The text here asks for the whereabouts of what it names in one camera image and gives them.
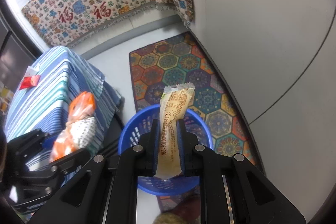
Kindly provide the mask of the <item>grey refrigerator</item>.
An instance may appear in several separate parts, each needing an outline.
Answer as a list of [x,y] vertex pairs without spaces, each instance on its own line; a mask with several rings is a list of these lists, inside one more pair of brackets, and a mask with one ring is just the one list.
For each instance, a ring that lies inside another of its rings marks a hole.
[[1,19],[1,89],[15,93],[36,58]]

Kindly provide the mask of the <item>orange white snack bag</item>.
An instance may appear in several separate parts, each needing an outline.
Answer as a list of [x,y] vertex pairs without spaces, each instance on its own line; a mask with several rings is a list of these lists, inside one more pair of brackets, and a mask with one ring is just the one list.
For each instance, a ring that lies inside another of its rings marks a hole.
[[96,135],[97,122],[93,116],[95,98],[90,92],[80,93],[70,104],[65,129],[54,141],[50,162],[90,145]]

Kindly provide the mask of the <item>colourful hexagon floor mat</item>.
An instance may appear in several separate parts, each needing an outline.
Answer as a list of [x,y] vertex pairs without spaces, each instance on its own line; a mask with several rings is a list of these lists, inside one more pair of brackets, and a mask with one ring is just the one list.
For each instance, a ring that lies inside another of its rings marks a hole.
[[190,32],[149,44],[129,53],[135,109],[160,102],[166,86],[193,83],[195,92],[186,114],[187,131],[216,153],[242,153],[261,168],[252,137],[224,82]]

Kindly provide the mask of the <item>blue mesh trash basket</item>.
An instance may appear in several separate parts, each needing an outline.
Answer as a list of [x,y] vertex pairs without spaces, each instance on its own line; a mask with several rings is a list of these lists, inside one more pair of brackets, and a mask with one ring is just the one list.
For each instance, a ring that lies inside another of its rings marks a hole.
[[[147,106],[135,114],[125,125],[118,143],[118,153],[139,143],[141,135],[150,132],[154,119],[159,118],[159,104]],[[200,144],[213,148],[213,140],[209,128],[203,119],[193,110],[188,109],[184,116],[188,132],[197,135]],[[175,196],[195,188],[199,178],[176,176],[169,180],[157,177],[139,177],[138,188],[155,196]]]

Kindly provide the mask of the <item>red snack packet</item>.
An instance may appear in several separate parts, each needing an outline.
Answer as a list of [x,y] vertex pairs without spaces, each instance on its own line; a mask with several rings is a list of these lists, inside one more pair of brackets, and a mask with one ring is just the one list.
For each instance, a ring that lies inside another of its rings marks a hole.
[[40,80],[40,75],[24,77],[20,84],[19,90],[36,87],[39,83],[39,80]]

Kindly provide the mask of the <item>striped blue tablecloth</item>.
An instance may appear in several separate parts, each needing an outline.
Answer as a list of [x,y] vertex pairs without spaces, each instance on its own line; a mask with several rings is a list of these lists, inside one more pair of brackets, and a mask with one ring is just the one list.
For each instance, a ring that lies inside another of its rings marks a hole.
[[41,130],[50,140],[24,162],[30,171],[48,166],[53,142],[65,129],[70,103],[81,93],[91,92],[96,102],[96,135],[87,150],[94,156],[103,146],[108,127],[121,104],[121,95],[105,80],[105,75],[70,49],[57,46],[32,65],[40,75],[36,87],[17,90],[9,106],[4,133],[12,141],[31,131]]

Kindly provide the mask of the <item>beige bread wrapper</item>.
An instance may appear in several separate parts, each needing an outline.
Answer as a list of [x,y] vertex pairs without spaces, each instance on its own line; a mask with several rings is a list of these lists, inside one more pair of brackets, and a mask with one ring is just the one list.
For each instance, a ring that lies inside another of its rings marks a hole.
[[166,86],[160,100],[160,137],[155,176],[167,180],[182,172],[177,121],[184,118],[195,86],[192,83]]

